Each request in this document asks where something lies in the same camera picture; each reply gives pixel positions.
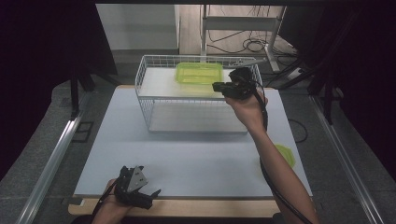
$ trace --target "floor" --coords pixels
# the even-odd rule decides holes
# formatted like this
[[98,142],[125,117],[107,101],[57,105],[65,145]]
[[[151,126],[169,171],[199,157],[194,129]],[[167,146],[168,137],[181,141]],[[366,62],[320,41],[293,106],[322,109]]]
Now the floor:
[[[175,54],[177,52],[167,50],[114,51],[119,75],[113,77],[123,84],[134,84],[134,74],[140,62],[139,59],[143,54],[151,53]],[[284,64],[293,63],[292,58],[279,60],[282,60],[281,62]],[[260,65],[260,71],[263,72],[262,78],[266,80],[264,85],[275,77],[271,74],[270,66],[267,63]],[[79,175],[84,167],[85,160],[89,156],[94,138],[115,89],[114,86],[95,75],[92,75],[92,78],[96,87],[91,93],[91,98],[82,118],[84,124],[91,126],[91,132],[74,135],[74,141],[68,146],[42,204],[37,207],[33,223],[71,223],[76,218],[67,212],[67,206],[71,201]],[[287,80],[287,76],[279,77],[270,86],[284,83]],[[298,83],[287,90],[281,91],[280,94],[288,118],[299,121],[307,129],[306,140],[298,143],[297,147],[314,194],[313,201],[319,218],[322,223],[371,223],[361,206],[361,199],[350,184],[332,142],[319,122],[315,107],[306,92],[309,81],[307,79]],[[35,183],[70,119],[70,111],[70,88],[69,83],[65,82],[53,90],[52,103],[46,116],[37,127],[35,134],[20,157],[0,182],[0,223],[15,223],[20,216],[22,208],[29,199]],[[396,223],[395,182],[345,118],[337,102],[333,103],[332,118],[333,127],[340,136],[340,140],[364,186],[370,192],[378,212],[383,218],[383,223]],[[305,138],[303,126],[291,121],[290,127],[296,141]],[[135,220],[136,223],[166,223],[166,221],[169,221],[169,219],[137,218]],[[211,221],[211,223],[220,222],[218,219]],[[172,219],[168,223],[207,222],[207,219]],[[222,222],[271,223],[270,220],[266,219],[227,219],[222,220]]]

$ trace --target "yellow-green container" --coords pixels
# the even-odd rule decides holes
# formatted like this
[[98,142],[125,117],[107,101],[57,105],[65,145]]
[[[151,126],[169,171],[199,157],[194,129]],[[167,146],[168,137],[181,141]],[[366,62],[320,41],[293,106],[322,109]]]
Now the yellow-green container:
[[179,63],[176,67],[176,82],[181,84],[211,85],[222,80],[220,63]]

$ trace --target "metal frame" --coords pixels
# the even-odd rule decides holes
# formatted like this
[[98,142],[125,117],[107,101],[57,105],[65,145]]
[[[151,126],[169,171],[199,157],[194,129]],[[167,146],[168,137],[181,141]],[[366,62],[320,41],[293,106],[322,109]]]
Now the metal frame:
[[285,8],[282,7],[275,18],[263,17],[215,17],[206,15],[206,5],[204,5],[204,15],[202,17],[202,41],[201,41],[201,56],[206,56],[206,31],[208,30],[254,30],[254,31],[269,31],[272,32],[268,44],[265,45],[265,53],[268,61],[271,64],[274,72],[279,72],[274,57],[273,48],[276,40],[276,35],[279,31],[280,23],[282,22]]
[[89,102],[90,98],[91,94],[89,92],[82,96],[80,100],[81,109],[78,111],[74,119],[71,119],[67,122],[64,132],[62,133],[55,149],[53,149],[52,154],[49,157],[43,172],[41,173],[41,176],[35,183],[35,188],[30,194],[29,199],[27,200],[20,216],[15,223],[32,223],[34,221],[35,215],[37,214],[38,209],[43,202],[48,189],[50,188],[53,177],[55,177],[55,174],[58,171],[59,165],[61,164],[64,157],[64,153],[66,152],[73,138],[73,135],[84,114],[84,108],[86,107],[86,104]]
[[332,125],[329,125],[325,116],[322,114],[321,111],[323,111],[323,108],[321,106],[318,96],[309,96],[309,98],[317,112],[318,118],[323,126],[325,133],[328,135],[329,140],[332,143],[335,154],[341,162],[346,176],[349,179],[352,188],[354,189],[358,199],[361,202],[361,207],[363,208],[366,216],[370,220],[370,223],[384,223],[381,215],[378,212],[375,201],[370,194],[370,191],[361,180],[361,177],[359,176],[358,171],[355,169],[352,160],[349,158],[343,143],[338,137],[337,132]]

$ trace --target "white board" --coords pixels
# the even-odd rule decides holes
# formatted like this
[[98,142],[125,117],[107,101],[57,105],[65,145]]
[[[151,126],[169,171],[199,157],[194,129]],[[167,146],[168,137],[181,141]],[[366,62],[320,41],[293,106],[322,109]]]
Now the white board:
[[[265,94],[268,133],[274,143],[291,148],[293,169],[312,195],[278,91]],[[132,88],[115,90],[75,194],[101,195],[123,165],[145,166],[148,184],[141,192],[161,189],[161,197],[272,196],[249,134],[149,133]]]

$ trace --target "white wire basket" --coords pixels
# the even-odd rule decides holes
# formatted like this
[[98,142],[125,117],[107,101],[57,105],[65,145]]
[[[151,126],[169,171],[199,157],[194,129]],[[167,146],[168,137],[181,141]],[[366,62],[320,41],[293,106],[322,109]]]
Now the white wire basket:
[[[230,65],[254,60],[249,57],[145,55],[135,79],[137,99],[148,130],[153,133],[247,133],[246,127],[211,85],[184,85],[175,81],[179,63]],[[257,65],[253,79],[262,83]],[[231,81],[223,69],[223,81]]]

